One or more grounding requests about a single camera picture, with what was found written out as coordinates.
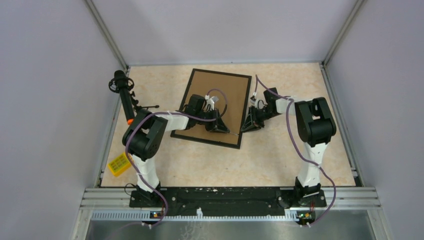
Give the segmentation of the black picture frame brown backing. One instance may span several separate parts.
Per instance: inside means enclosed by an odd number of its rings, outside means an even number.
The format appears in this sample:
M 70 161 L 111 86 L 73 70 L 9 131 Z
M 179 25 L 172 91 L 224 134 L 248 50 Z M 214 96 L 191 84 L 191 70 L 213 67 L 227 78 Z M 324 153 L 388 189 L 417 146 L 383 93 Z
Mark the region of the black picture frame brown backing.
M 222 120 L 231 132 L 238 133 L 239 136 L 230 133 L 208 132 L 204 126 L 198 124 L 188 130 L 174 130 L 170 136 L 176 139 L 240 149 L 243 136 L 240 129 L 247 115 L 251 82 L 252 77 L 249 75 L 194 68 L 179 109 L 182 110 L 189 103 L 193 94 L 204 97 L 209 90 L 219 89 L 224 92 L 228 100 L 227 110 Z

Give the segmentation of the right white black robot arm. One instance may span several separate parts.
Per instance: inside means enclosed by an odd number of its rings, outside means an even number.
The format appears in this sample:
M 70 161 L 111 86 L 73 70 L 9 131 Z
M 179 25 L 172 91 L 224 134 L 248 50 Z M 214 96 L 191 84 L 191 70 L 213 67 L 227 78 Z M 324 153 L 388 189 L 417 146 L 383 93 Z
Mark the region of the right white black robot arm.
M 253 103 L 241 126 L 242 133 L 257 131 L 265 121 L 276 116 L 294 114 L 298 136 L 304 143 L 301 155 L 303 165 L 295 179 L 293 200 L 299 206 L 307 206 L 321 190 L 320 172 L 326 148 L 336 134 L 337 127 L 324 97 L 294 101 L 288 96 L 279 97 L 275 87 L 263 92 L 265 100 L 251 97 Z

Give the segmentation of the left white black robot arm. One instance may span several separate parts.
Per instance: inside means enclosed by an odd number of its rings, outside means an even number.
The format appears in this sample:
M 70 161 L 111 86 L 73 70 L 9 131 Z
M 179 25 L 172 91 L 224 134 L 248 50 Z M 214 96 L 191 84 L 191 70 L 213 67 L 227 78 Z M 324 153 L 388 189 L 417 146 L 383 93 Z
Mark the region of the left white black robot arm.
M 216 96 L 193 94 L 181 111 L 150 112 L 141 110 L 127 129 L 122 143 L 125 154 L 131 158 L 137 174 L 137 191 L 149 207 L 160 202 L 155 155 L 166 132 L 190 130 L 203 125 L 207 132 L 230 133 L 222 120 L 222 113 L 215 108 Z

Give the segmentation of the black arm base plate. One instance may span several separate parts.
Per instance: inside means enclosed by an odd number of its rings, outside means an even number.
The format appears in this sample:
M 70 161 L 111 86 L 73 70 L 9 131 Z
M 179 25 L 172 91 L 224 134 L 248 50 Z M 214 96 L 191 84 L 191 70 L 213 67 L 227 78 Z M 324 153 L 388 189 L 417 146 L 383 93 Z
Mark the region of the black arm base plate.
M 132 208 L 164 207 L 178 204 L 265 204 L 283 208 L 323 208 L 327 206 L 324 191 L 301 197 L 293 187 L 158 187 L 153 192 L 136 188 L 131 192 Z

